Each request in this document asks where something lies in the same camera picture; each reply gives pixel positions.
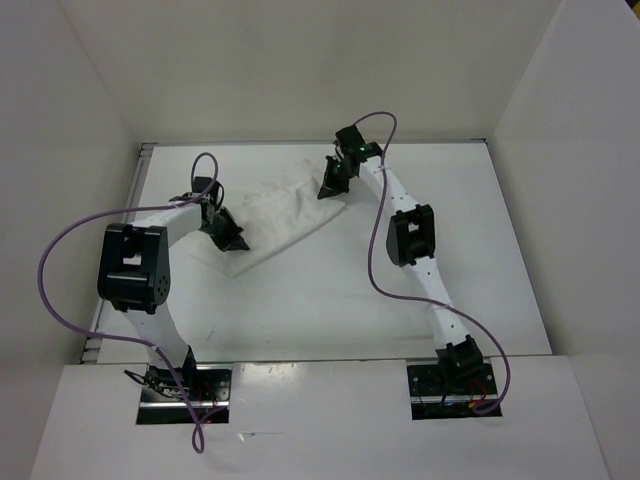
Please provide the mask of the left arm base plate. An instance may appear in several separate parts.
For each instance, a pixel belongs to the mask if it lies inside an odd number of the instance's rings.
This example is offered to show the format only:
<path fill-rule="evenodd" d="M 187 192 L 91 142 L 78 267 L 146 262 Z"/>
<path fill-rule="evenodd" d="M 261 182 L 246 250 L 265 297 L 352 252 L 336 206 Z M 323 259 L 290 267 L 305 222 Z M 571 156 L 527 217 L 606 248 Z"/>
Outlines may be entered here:
<path fill-rule="evenodd" d="M 196 413 L 205 424 L 229 421 L 233 366 L 231 364 L 199 364 L 195 384 L 183 382 Z M 144 374 L 124 373 L 141 387 L 136 423 L 138 425 L 192 424 L 184 398 L 168 371 L 149 367 Z"/>

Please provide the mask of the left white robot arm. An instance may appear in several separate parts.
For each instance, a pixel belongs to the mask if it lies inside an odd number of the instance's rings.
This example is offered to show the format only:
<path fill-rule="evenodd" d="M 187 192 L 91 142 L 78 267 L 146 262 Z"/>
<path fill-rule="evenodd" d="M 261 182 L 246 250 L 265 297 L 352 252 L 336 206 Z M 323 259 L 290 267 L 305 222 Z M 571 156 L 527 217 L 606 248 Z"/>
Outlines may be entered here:
<path fill-rule="evenodd" d="M 222 252 L 248 251 L 243 229 L 223 206 L 224 187 L 197 176 L 191 190 L 165 210 L 105 230 L 98 274 L 99 296 L 134 327 L 149 355 L 145 381 L 163 384 L 176 399 L 192 397 L 203 385 L 190 345 L 178 333 L 167 300 L 171 289 L 170 248 L 193 233 L 205 234 Z"/>

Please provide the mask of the white pleated skirt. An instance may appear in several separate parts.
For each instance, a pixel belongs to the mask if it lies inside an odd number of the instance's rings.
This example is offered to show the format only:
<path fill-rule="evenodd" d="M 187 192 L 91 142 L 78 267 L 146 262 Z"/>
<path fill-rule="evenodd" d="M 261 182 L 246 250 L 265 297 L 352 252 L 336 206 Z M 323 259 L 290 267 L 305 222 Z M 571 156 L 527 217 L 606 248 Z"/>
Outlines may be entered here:
<path fill-rule="evenodd" d="M 322 179 L 320 163 L 303 159 L 279 178 L 264 181 L 231 207 L 249 249 L 222 252 L 211 242 L 199 240 L 191 257 L 227 278 L 236 278 L 281 253 L 344 210 L 342 201 L 317 198 Z"/>

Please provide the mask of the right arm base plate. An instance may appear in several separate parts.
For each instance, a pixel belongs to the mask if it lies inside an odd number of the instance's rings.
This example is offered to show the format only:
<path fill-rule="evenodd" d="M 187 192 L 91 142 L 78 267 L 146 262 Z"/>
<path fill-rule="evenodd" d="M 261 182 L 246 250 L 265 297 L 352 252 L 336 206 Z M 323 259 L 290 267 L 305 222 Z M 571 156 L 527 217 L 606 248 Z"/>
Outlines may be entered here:
<path fill-rule="evenodd" d="M 444 420 L 474 417 L 500 417 L 501 408 L 479 414 L 499 396 L 490 363 L 471 379 L 447 384 L 436 363 L 406 366 L 413 420 Z"/>

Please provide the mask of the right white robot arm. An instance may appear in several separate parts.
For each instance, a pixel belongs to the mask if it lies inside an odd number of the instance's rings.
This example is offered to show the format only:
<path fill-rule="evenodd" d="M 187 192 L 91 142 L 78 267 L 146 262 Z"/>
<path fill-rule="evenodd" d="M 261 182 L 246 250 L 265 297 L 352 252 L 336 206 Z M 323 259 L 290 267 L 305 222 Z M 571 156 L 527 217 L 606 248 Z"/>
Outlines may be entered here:
<path fill-rule="evenodd" d="M 334 146 L 335 153 L 326 157 L 318 197 L 346 194 L 350 181 L 358 177 L 379 199 L 379 214 L 386 214 L 389 220 L 387 256 L 419 292 L 415 299 L 433 307 L 429 323 L 442 395 L 462 392 L 480 375 L 484 360 L 463 323 L 465 317 L 452 306 L 439 273 L 433 208 L 418 203 L 388 166 L 374 161 L 383 157 L 383 149 L 376 142 L 367 143 L 356 126 L 338 130 Z"/>

